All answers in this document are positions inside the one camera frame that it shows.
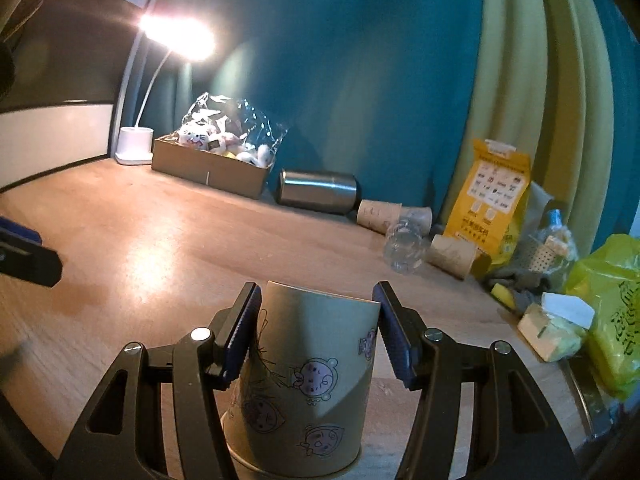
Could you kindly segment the white desk lamp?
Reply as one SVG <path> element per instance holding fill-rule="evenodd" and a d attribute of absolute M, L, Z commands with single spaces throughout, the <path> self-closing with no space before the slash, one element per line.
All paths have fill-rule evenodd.
<path fill-rule="evenodd" d="M 155 81 L 168 58 L 176 54 L 188 62 L 202 62 L 210 58 L 216 50 L 213 31 L 204 22 L 192 16 L 145 13 L 140 18 L 138 26 L 146 39 L 155 42 L 166 52 L 146 86 L 136 121 L 132 126 L 122 126 L 119 129 L 114 159 L 124 166 L 142 166 L 152 162 L 154 130 L 142 127 L 140 122 Z"/>

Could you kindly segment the yellow sponge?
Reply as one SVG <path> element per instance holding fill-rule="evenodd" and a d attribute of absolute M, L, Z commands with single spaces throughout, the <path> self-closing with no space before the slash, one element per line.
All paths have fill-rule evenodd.
<path fill-rule="evenodd" d="M 503 284 L 496 283 L 494 286 L 492 286 L 490 294 L 495 298 L 495 300 L 500 302 L 500 304 L 502 304 L 503 307 L 505 307 L 509 311 L 516 311 L 516 302 L 514 296 L 510 289 L 508 289 Z"/>

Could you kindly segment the white plastic basket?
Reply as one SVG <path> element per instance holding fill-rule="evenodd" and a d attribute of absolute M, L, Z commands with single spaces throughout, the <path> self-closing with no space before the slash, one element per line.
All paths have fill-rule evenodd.
<path fill-rule="evenodd" d="M 551 274 L 562 269 L 570 255 L 570 245 L 548 235 L 543 242 L 529 235 L 518 243 L 513 256 L 514 266 L 530 272 Z"/>

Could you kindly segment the teal curtain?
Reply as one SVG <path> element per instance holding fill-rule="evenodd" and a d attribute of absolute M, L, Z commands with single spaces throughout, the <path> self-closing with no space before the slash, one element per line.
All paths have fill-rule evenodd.
<path fill-rule="evenodd" d="M 639 41 L 617 0 L 593 0 L 613 79 L 610 182 L 596 240 L 639 203 Z M 208 62 L 166 66 L 144 118 L 171 132 L 202 93 L 247 99 L 290 129 L 282 168 L 348 172 L 372 200 L 440 208 L 468 119 L 483 0 L 156 0 L 215 31 Z"/>

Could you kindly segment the clear plastic bottle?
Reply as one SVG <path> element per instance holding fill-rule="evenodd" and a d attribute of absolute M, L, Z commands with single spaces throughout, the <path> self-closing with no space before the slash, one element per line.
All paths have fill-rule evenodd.
<path fill-rule="evenodd" d="M 383 257 L 397 273 L 413 274 L 419 270 L 427 248 L 427 240 L 420 226 L 407 218 L 392 224 L 385 235 Z"/>

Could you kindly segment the paper cup lying left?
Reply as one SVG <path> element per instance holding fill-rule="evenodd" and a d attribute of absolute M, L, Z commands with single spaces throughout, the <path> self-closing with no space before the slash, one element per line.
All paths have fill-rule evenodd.
<path fill-rule="evenodd" d="M 356 221 L 358 226 L 385 235 L 399 220 L 401 209 L 402 206 L 398 203 L 362 200 L 357 210 Z"/>

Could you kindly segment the yellow paper bag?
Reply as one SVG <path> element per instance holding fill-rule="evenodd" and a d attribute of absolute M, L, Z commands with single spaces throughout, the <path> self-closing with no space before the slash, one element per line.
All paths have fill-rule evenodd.
<path fill-rule="evenodd" d="M 530 187 L 530 157 L 509 144 L 473 141 L 474 160 L 449 215 L 445 234 L 466 240 L 506 266 L 520 239 Z"/>

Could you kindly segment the cartoon-printed paper cup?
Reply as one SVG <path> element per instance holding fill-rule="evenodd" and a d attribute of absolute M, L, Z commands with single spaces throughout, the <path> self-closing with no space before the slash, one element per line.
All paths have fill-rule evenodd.
<path fill-rule="evenodd" d="M 221 419 L 238 463 L 303 479 L 356 462 L 380 309 L 372 300 L 266 285 L 253 347 Z"/>

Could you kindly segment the yellow-green plastic bag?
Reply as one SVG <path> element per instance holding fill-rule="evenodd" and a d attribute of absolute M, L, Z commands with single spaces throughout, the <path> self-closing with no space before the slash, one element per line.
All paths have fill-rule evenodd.
<path fill-rule="evenodd" d="M 603 389 L 628 399 L 639 385 L 639 241 L 609 236 L 574 264 L 564 292 L 593 307 L 586 351 Z"/>

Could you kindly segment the tissue pack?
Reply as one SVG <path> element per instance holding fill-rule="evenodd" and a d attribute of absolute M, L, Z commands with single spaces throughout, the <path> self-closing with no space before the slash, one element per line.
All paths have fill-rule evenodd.
<path fill-rule="evenodd" d="M 544 362 L 558 362 L 582 348 L 595 316 L 582 298 L 544 292 L 527 307 L 518 331 Z"/>

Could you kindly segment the yellow-green curtain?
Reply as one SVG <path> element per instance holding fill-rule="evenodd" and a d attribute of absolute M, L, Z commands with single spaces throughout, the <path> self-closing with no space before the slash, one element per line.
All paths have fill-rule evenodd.
<path fill-rule="evenodd" d="M 593 0 L 483 0 L 465 134 L 439 211 L 447 220 L 473 159 L 491 139 L 529 154 L 579 255 L 591 252 L 610 182 L 614 91 Z"/>

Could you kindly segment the grey cloth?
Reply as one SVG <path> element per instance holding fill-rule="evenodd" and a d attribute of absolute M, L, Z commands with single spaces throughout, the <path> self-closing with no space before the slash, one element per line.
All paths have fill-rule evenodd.
<path fill-rule="evenodd" d="M 531 304 L 538 304 L 544 292 L 550 290 L 550 281 L 542 273 L 530 272 L 514 266 L 504 266 L 488 275 L 484 281 L 488 292 L 496 283 L 503 284 L 512 292 L 517 315 L 522 315 Z"/>

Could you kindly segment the brown cardboard box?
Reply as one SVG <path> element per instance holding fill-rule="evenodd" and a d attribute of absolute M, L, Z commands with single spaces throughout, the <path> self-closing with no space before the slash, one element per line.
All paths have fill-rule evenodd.
<path fill-rule="evenodd" d="M 269 170 L 239 160 L 187 148 L 161 136 L 153 142 L 152 169 L 248 198 L 259 198 L 266 185 Z"/>

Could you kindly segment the stainless steel tumbler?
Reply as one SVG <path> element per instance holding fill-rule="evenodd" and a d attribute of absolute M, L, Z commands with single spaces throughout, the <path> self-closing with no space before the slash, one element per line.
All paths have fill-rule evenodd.
<path fill-rule="evenodd" d="M 348 214 L 360 200 L 360 184 L 351 174 L 282 169 L 276 201 L 283 206 Z"/>

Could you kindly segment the paper cup by yellow bag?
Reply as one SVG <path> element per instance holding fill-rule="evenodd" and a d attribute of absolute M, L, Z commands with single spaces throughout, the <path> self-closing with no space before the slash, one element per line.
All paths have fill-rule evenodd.
<path fill-rule="evenodd" d="M 464 280 L 470 274 L 476 256 L 477 248 L 473 243 L 436 234 L 427 249 L 425 259 L 432 266 Z"/>

